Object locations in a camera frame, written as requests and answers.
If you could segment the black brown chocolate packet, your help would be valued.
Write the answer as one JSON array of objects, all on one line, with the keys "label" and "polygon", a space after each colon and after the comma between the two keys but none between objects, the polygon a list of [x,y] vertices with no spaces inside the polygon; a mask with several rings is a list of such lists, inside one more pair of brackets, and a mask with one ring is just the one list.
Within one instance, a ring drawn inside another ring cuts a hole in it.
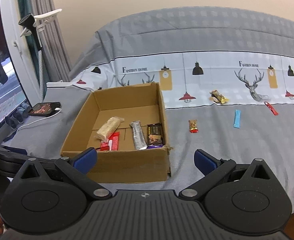
[{"label": "black brown chocolate packet", "polygon": [[148,125],[148,148],[159,148],[163,147],[163,131],[162,124],[149,124]]}]

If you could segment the black white clip lamp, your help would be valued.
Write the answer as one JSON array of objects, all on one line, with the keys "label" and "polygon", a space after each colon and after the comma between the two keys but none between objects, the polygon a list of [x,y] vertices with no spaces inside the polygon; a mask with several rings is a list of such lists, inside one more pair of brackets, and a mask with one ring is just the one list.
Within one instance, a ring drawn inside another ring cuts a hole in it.
[{"label": "black white clip lamp", "polygon": [[52,10],[50,12],[33,15],[32,13],[27,14],[22,17],[18,24],[23,27],[23,31],[20,34],[22,36],[32,36],[36,48],[37,48],[37,58],[39,64],[39,87],[40,87],[40,102],[44,100],[44,78],[43,78],[43,56],[42,56],[42,43],[39,33],[43,31],[44,27],[51,22],[53,22],[57,15],[62,12],[62,9]]}]

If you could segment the blue stick sachet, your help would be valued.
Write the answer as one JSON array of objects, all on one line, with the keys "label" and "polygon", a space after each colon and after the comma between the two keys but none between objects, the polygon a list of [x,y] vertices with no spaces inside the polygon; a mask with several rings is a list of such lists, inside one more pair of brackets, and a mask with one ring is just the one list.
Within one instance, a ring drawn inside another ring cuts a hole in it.
[{"label": "blue stick sachet", "polygon": [[240,128],[240,120],[241,120],[241,111],[236,109],[234,112],[234,122],[233,122],[234,128]]}]

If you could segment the red snack packet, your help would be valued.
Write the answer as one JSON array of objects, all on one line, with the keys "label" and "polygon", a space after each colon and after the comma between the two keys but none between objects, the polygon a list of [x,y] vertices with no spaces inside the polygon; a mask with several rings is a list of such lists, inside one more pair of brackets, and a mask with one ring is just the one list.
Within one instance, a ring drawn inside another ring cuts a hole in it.
[{"label": "red snack packet", "polygon": [[120,132],[114,132],[108,139],[108,142],[101,142],[101,151],[117,151],[119,147]]}]

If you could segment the smartphone with lit screen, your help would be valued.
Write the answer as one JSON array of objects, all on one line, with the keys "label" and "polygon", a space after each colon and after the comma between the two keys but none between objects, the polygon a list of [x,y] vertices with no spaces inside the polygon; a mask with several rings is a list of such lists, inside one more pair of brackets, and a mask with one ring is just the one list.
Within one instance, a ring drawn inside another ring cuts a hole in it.
[{"label": "smartphone with lit screen", "polygon": [[29,110],[29,116],[42,116],[42,117],[49,117],[58,111],[61,108],[61,103],[59,102],[41,102],[37,103],[35,106]]}]

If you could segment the brown cardboard box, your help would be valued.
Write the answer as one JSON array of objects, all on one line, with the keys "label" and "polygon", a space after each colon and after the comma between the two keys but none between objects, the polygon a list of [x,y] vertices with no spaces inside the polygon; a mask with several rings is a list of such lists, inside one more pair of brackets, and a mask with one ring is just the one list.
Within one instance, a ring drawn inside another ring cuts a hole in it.
[{"label": "brown cardboard box", "polygon": [[[98,151],[88,177],[98,183],[150,183],[171,176],[170,145],[163,96],[158,83],[115,87],[91,93],[77,115],[61,148],[75,157],[89,147],[100,147],[97,131],[111,117],[123,118],[117,129],[118,150]],[[161,124],[163,146],[136,150],[130,123],[139,121],[144,137],[148,125]]]}]

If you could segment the printed grey sofa cover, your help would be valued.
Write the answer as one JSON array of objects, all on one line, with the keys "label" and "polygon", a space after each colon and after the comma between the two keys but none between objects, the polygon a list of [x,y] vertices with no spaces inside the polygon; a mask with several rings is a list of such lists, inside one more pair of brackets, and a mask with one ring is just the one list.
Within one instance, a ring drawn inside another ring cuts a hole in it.
[{"label": "printed grey sofa cover", "polygon": [[[147,188],[180,190],[195,181],[192,155],[203,148],[237,161],[265,159],[294,210],[294,22],[270,14],[182,7],[106,24],[80,54],[71,80],[49,84],[46,99],[60,102],[61,112],[29,118],[9,145],[55,159],[91,93],[152,82],[163,95],[172,178]],[[211,101],[213,90],[229,102]],[[236,109],[240,128],[233,127]],[[197,133],[189,120],[197,120]]]}]

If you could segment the clear rice cracker snack pack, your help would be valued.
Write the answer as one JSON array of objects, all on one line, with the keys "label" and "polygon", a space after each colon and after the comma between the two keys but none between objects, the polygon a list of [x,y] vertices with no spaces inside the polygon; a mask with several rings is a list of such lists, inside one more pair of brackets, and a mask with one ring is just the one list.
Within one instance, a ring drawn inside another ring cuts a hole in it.
[{"label": "clear rice cracker snack pack", "polygon": [[103,142],[108,142],[110,136],[117,130],[124,118],[113,116],[109,118],[96,132],[95,137]]}]

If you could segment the thin red stick sachet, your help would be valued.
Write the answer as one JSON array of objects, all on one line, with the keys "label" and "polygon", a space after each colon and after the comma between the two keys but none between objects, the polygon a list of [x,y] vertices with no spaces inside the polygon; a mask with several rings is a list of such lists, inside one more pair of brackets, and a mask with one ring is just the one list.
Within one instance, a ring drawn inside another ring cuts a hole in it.
[{"label": "thin red stick sachet", "polygon": [[279,114],[269,102],[265,101],[264,104],[268,107],[268,109],[273,113],[274,116],[277,116]]}]

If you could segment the purple silver snack bar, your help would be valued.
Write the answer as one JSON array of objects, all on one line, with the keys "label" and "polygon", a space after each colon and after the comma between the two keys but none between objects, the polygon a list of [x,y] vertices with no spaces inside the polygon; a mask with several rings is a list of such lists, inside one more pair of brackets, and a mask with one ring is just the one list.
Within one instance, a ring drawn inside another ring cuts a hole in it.
[{"label": "purple silver snack bar", "polygon": [[133,121],[130,124],[133,133],[133,142],[136,150],[146,150],[148,148],[140,121]]}]

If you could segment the small red gold candy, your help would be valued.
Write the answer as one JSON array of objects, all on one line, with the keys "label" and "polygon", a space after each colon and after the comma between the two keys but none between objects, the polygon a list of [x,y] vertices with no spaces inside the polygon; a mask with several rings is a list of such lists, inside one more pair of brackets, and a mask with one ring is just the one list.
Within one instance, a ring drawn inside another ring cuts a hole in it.
[{"label": "small red gold candy", "polygon": [[197,133],[199,131],[197,127],[197,120],[189,120],[189,131],[190,133]]}]

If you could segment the yellow chocolate bar wrapper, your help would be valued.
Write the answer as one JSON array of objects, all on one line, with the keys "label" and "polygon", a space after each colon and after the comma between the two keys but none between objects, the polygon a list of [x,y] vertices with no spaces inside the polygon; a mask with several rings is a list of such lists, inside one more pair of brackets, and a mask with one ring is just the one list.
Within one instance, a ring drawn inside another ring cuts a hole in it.
[{"label": "yellow chocolate bar wrapper", "polygon": [[211,101],[217,103],[217,104],[221,104],[224,105],[227,102],[229,102],[229,99],[224,97],[221,93],[219,93],[218,90],[213,90],[210,92],[210,98]]}]

